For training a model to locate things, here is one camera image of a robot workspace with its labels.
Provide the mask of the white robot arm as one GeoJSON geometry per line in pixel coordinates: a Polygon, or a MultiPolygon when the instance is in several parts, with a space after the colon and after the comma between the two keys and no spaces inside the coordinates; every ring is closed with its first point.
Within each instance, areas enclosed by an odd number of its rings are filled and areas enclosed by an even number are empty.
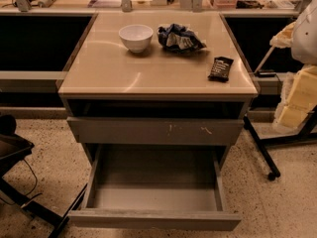
{"type": "Polygon", "coordinates": [[[291,56],[303,64],[288,72],[280,94],[272,127],[279,133],[296,130],[317,105],[317,0],[312,0],[297,20],[273,36],[275,48],[291,48],[291,56]]]}

